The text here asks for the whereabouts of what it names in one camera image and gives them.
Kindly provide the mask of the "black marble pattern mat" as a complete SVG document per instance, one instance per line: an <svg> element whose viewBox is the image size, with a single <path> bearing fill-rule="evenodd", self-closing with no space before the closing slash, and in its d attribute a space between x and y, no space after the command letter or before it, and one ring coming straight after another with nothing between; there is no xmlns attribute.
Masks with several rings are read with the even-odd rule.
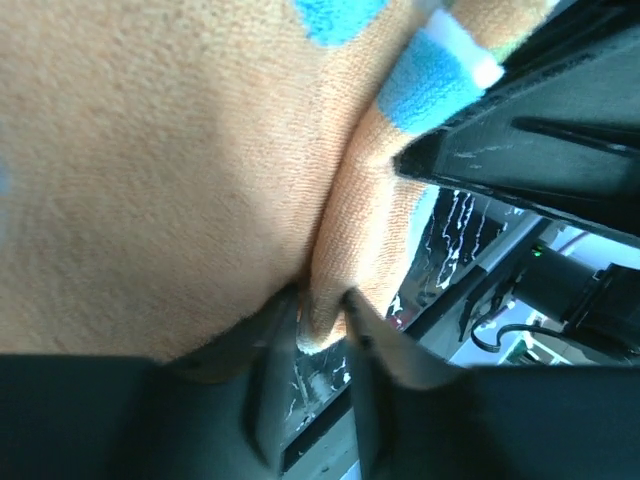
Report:
<svg viewBox="0 0 640 480"><path fill-rule="evenodd" d="M412 220L413 262L389 305L387 320L398 330L406 329L522 215L521 209L482 195L430 188ZM309 425L349 381L342 341L315 355L298 354L286 435L293 437Z"/></svg>

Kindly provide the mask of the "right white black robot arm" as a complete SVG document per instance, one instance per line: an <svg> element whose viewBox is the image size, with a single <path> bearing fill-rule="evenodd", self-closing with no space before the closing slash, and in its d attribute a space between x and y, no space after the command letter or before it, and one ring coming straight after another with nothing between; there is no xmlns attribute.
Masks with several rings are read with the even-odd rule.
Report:
<svg viewBox="0 0 640 480"><path fill-rule="evenodd" d="M408 332L446 326L471 339L517 300L558 321L560 339L628 359L639 340L638 271L587 267L554 251L551 237L573 226L639 243L639 5L576 1L510 67L486 99L397 159L406 178L524 212Z"/></svg>

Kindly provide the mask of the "orange blue dotted towel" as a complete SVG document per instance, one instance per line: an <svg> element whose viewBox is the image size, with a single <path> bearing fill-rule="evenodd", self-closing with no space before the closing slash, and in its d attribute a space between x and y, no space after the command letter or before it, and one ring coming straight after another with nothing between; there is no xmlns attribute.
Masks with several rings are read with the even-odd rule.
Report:
<svg viewBox="0 0 640 480"><path fill-rule="evenodd" d="M5 1L1 350L171 360L302 287L385 314L433 206L406 146L551 1Z"/></svg>

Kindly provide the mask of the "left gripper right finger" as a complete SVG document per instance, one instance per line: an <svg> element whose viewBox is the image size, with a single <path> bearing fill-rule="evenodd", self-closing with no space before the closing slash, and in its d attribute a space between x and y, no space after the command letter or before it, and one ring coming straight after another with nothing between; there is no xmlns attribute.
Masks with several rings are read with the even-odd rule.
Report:
<svg viewBox="0 0 640 480"><path fill-rule="evenodd" d="M481 366L432 354L343 299L365 479L635 479L635 367Z"/></svg>

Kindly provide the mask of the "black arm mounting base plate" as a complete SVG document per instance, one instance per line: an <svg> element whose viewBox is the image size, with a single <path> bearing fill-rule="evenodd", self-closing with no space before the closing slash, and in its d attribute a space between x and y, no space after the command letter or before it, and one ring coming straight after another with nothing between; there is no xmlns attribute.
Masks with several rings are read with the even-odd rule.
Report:
<svg viewBox="0 0 640 480"><path fill-rule="evenodd" d="M527 213L515 227L501 234L476 260L466 267L462 277L424 307L402 332L433 353L448 358L458 347L459 318L466 297L502 265L524 240L536 240L548 221ZM286 435L282 476L285 479L356 479L357 447L353 411L350 403L351 371L347 350L344 354L350 381L321 413L295 436Z"/></svg>

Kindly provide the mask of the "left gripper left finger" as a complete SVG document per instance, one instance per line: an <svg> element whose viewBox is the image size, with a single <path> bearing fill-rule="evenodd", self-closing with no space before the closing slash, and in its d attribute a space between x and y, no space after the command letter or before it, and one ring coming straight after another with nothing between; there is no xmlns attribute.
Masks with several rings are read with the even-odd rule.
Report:
<svg viewBox="0 0 640 480"><path fill-rule="evenodd" d="M5 479L276 479L299 293L172 362L5 355Z"/></svg>

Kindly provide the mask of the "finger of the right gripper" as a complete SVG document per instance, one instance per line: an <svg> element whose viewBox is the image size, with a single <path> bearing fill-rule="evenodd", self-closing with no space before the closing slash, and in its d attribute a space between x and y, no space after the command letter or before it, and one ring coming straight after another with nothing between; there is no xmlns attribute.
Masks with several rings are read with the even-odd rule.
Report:
<svg viewBox="0 0 640 480"><path fill-rule="evenodd" d="M506 77L396 161L600 235L639 231L639 5L564 1Z"/></svg>

